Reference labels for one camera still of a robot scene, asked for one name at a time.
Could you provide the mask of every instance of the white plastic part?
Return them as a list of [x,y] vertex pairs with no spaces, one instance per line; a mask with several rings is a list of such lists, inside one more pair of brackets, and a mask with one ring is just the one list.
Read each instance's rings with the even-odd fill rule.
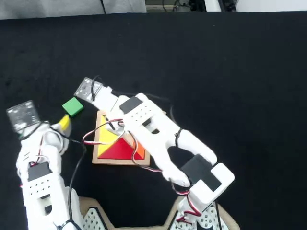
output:
[[[194,222],[193,224],[177,222],[176,219],[178,219],[181,216],[182,215],[178,212],[176,217],[174,218],[173,223],[171,224],[170,230],[200,230],[199,228],[197,228],[196,222]],[[222,230],[229,230],[221,217],[220,221],[221,221]],[[214,206],[210,206],[205,211],[203,211],[201,217],[197,218],[197,222],[199,226],[203,229],[212,229],[212,230],[220,229],[216,209]]]
[[196,222],[192,224],[177,222],[176,219],[178,219],[179,217],[182,217],[182,215],[177,212],[169,230],[196,230]]
[[[199,180],[190,188],[189,199],[199,211],[207,208],[235,179],[233,173],[222,163],[215,165],[211,169],[211,173],[221,182],[221,185],[215,191],[212,191],[203,180]],[[180,213],[185,210],[192,210],[186,197],[179,202],[177,209]],[[185,216],[185,220],[188,222],[195,222],[197,218],[197,216],[191,214]]]
[[[50,173],[23,184],[24,206],[26,207],[29,230],[56,230],[69,219],[68,215],[68,187],[58,173]],[[52,206],[50,213],[45,207]],[[75,190],[71,193],[71,206],[74,221],[81,226],[79,199]],[[74,230],[72,224],[65,229]]]
[[221,11],[221,6],[218,0],[205,0],[206,11]]
[[[204,219],[204,221],[202,222],[201,221],[201,218],[199,218],[197,221],[199,224],[201,223],[206,223],[206,220],[209,224],[212,223],[212,226],[213,226],[213,230],[219,230],[220,227],[219,227],[219,222],[218,222],[218,217],[217,217],[217,213],[216,213],[216,209],[215,207],[213,206],[210,206],[207,210],[206,210],[206,214],[205,215],[208,215],[208,218],[207,219]],[[222,230],[229,230],[229,228],[227,227],[227,225],[225,224],[225,222],[223,221],[223,219],[221,218],[220,216],[220,221],[221,221],[221,227],[222,227]]]
[[83,230],[106,230],[96,208],[90,208],[84,216]]
[[[68,142],[56,135],[49,124],[42,124],[28,139],[21,142],[16,167],[22,181],[24,206],[26,207],[29,230],[56,230],[69,219],[68,187],[60,176],[61,156],[68,147]],[[29,163],[49,163],[52,173],[29,180]],[[71,193],[73,220],[81,226],[79,198],[75,190]],[[75,230],[69,223],[66,230]]]
[[[123,116],[125,129],[130,131],[148,150],[156,165],[163,171],[164,178],[180,186],[188,187],[190,183],[187,176],[172,163],[167,152],[169,147],[175,145],[176,133],[180,127],[144,94],[139,93],[136,97],[143,103]],[[153,134],[142,125],[148,119],[151,120],[151,127],[159,130],[159,133]],[[200,154],[211,164],[217,161],[214,152],[186,130],[181,131],[178,146],[193,154]]]

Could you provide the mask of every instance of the red wire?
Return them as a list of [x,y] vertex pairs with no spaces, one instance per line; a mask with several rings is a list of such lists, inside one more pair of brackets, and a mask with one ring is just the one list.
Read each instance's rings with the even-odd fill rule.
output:
[[182,217],[179,217],[178,219],[176,219],[177,222],[184,222],[184,223],[189,223],[191,224],[190,222],[187,222],[185,220],[185,215],[186,214],[191,214],[191,215],[194,215],[194,216],[197,216],[197,217],[200,217],[201,216],[201,212],[197,210],[197,208],[195,208],[195,206],[192,204],[192,202],[190,201],[189,199],[189,195],[187,195],[187,200],[188,200],[188,204],[189,206],[191,207],[191,209],[193,211],[190,211],[190,210],[186,210],[183,212],[183,216]]

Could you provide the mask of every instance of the black table surface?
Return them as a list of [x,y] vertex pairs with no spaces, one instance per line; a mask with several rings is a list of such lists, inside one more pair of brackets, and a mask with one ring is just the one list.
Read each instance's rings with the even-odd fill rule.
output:
[[[236,180],[219,203],[241,229],[302,226],[307,150],[307,12],[162,13],[0,21],[0,228],[26,229],[15,162],[20,142],[5,109],[34,100],[57,122],[82,79],[173,101],[174,116],[212,148]],[[96,109],[73,118],[72,137]],[[169,105],[156,101],[165,111]],[[158,173],[92,165],[74,188],[97,199],[116,227],[162,225],[176,198]],[[63,156],[68,184],[81,154]],[[192,154],[172,149],[181,166]]]

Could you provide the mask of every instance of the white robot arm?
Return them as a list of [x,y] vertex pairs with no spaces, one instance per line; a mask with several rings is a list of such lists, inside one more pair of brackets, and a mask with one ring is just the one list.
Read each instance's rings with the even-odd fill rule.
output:
[[[63,138],[61,123],[50,126],[40,122],[23,129],[21,151],[16,162],[21,178],[21,188],[26,207],[29,230],[56,230],[65,223],[66,230],[77,229],[67,223],[68,187],[65,187],[61,173],[61,155],[66,151],[69,140]],[[71,193],[73,221],[82,224],[79,199],[75,190]]]
[[[109,120],[122,118],[124,127],[114,124],[113,132],[130,132],[153,157],[163,177],[175,184],[189,187],[189,195],[178,205],[178,222],[196,223],[203,212],[233,182],[234,175],[222,163],[217,164],[215,153],[187,130],[181,129],[146,95],[116,97],[110,87],[94,82],[95,101],[90,94],[92,80],[85,78],[75,95],[106,112]],[[170,160],[171,146],[188,150],[195,156],[178,169]]]

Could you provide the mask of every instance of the yellow block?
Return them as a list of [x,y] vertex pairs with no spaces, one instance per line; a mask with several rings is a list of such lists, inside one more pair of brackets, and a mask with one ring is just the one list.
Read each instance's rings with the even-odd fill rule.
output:
[[[106,122],[106,119],[104,116],[101,116],[100,124],[103,124]],[[102,126],[99,128],[99,141],[101,142],[112,142],[117,138],[117,136],[108,131],[106,129],[106,126]],[[109,145],[98,145],[98,155],[97,157],[101,156],[108,148],[110,148],[113,144]]]

